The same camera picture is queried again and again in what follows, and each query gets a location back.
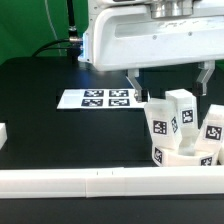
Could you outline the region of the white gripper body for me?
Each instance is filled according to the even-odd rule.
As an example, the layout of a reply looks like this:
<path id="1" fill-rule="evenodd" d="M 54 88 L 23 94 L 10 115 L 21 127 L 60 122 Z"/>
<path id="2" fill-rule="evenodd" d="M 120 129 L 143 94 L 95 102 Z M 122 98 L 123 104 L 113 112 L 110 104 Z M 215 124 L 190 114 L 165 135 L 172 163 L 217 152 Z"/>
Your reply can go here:
<path id="1" fill-rule="evenodd" d="M 146 5 L 108 8 L 93 26 L 92 64 L 109 71 L 219 60 L 223 42 L 224 4 L 156 19 Z"/>

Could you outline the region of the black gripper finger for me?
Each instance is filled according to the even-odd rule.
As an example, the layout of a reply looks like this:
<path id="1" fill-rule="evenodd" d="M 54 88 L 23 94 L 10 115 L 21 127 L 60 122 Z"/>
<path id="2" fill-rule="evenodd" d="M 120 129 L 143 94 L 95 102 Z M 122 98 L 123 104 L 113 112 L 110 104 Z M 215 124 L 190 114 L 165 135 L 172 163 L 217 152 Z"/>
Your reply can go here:
<path id="1" fill-rule="evenodd" d="M 134 88 L 134 98 L 137 102 L 147 102 L 148 101 L 148 90 L 143 89 L 139 82 L 137 81 L 137 78 L 139 77 L 139 70 L 138 69 L 128 69 L 126 78 L 131 84 L 131 86 Z"/>
<path id="2" fill-rule="evenodd" d="M 204 61 L 198 65 L 200 73 L 193 83 L 193 95 L 205 96 L 207 94 L 207 83 L 215 70 L 215 61 Z"/>

